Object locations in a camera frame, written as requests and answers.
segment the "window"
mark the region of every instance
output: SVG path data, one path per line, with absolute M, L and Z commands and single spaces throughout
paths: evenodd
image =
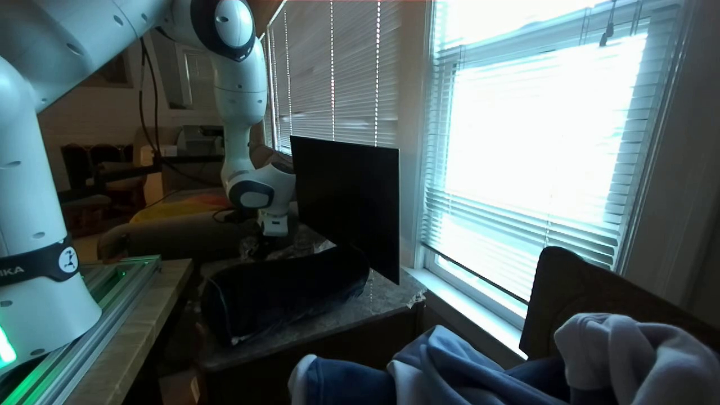
M 399 5 L 288 1 L 268 26 L 275 148 L 290 136 L 395 145 Z
M 677 55 L 680 5 L 436 3 L 428 269 L 463 288 L 471 274 L 480 299 L 496 302 L 500 291 L 521 304 L 545 246 L 618 271 Z

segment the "robotic arm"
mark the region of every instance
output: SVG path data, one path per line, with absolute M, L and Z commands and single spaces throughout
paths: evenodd
M 287 232 L 294 175 L 255 170 L 250 127 L 267 103 L 262 47 L 244 0 L 6 0 L 0 6 L 0 374 L 90 329 L 89 295 L 60 211 L 37 114 L 148 30 L 210 52 L 225 124 L 222 183 Z

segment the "granite countertop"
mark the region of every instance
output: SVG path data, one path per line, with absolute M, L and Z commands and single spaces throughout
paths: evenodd
M 227 267 L 232 261 L 208 264 L 202 272 L 213 273 L 219 267 Z M 400 271 L 400 285 L 395 285 L 376 272 L 371 272 L 363 293 L 330 312 L 303 319 L 273 331 L 271 334 L 223 348 L 208 342 L 198 358 L 204 371 L 219 371 L 241 365 L 260 357 L 272 355 L 305 342 L 311 342 L 331 334 L 345 331 L 376 319 L 391 316 L 412 308 L 425 300 L 423 287 L 413 276 Z
M 117 330 L 67 404 L 121 404 L 192 273 L 192 260 L 163 262 L 145 295 Z

